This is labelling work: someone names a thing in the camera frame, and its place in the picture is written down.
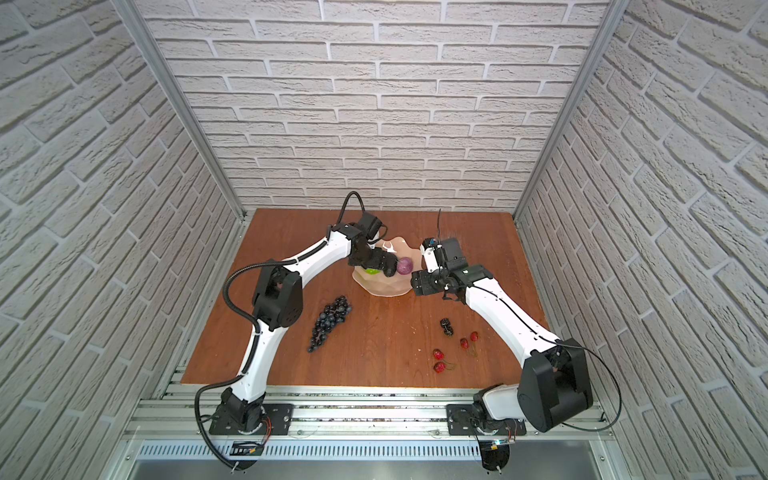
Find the pink wavy fruit bowl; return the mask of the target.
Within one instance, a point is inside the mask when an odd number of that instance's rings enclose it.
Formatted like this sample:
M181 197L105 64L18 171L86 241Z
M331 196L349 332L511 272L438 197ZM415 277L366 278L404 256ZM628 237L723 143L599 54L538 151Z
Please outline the pink wavy fruit bowl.
M372 274L362 267L355 267L352 278L373 296L391 298L410 292L412 290L411 274L423 269L419 248L412 248L403 237L380 239L375 246L393 253L398 260L409 258L412 261L412 271L406 274L395 272L392 277L386 277L381 271Z

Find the purple fake onion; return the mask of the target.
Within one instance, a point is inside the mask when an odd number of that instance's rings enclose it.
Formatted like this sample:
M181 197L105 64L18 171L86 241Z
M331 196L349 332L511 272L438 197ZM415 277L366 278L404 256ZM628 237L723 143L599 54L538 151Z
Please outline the purple fake onion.
M410 257L399 258L396 270L399 275L410 275L414 269L414 262Z

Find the small dark berry cluster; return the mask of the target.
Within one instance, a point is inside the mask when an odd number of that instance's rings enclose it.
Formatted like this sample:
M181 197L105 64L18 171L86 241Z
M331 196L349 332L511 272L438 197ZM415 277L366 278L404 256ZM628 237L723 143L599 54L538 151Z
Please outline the small dark berry cluster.
M443 332L444 332L445 335L447 335L447 336L453 336L454 335L453 327L452 327L451 322L450 322L450 320L448 318L441 319L439 324L440 324L441 328L443 329Z

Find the dark grape bunch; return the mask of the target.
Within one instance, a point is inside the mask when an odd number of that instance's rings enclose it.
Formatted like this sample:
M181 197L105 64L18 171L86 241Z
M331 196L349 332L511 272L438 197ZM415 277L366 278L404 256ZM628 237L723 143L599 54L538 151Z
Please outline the dark grape bunch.
M313 353L323 346L333 330L346 322L351 311L352 306L344 295L337 297L332 303L326 304L315 320L307 351Z

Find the red cherry pair front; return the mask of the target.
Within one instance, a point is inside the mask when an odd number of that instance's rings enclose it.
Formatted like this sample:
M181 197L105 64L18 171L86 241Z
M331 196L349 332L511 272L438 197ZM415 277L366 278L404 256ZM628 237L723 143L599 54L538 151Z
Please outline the red cherry pair front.
M432 351L435 363L433 370L436 373L443 373L445 371L452 371L456 368L456 365L446 360L446 355L440 349L434 349Z

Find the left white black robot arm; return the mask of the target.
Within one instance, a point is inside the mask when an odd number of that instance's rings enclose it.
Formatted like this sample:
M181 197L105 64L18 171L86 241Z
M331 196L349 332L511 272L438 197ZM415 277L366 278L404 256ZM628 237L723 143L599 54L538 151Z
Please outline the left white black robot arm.
M351 266L396 273L394 254L377 247L382 222L365 214L354 223L338 222L326 236L284 260L269 260L237 270L225 281L222 298L227 306L252 325L252 334L236 378L218 385L221 402L210 420L214 435L253 434L270 425L264 406L266 386L280 342L303 312L303 289L334 263L346 259ZM234 280L254 269L261 271L250 313L235 306L229 296Z

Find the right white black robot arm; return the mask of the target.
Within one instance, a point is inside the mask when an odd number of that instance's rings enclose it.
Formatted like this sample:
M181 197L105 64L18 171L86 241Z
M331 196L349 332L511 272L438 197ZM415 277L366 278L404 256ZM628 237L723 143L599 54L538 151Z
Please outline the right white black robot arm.
M514 385L478 392L473 406L484 430L506 420L525 420L547 432L593 406L585 348L562 340L542 327L509 297L480 265L411 274L418 296L440 294L480 315L519 361L522 373Z

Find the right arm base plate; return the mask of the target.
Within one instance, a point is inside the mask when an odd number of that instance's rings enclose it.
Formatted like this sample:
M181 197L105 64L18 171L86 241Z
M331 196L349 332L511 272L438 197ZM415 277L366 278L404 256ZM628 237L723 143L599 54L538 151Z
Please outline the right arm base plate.
M527 434L524 420L495 420L475 404L448 404L446 417L450 436L506 436L512 438Z

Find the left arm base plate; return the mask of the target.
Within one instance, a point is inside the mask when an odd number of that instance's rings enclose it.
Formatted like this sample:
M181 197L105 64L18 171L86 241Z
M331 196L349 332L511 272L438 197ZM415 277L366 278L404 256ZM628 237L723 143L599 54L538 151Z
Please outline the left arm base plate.
M267 403L244 409L220 404L213 414L208 432L212 435L285 436L291 426L293 404Z

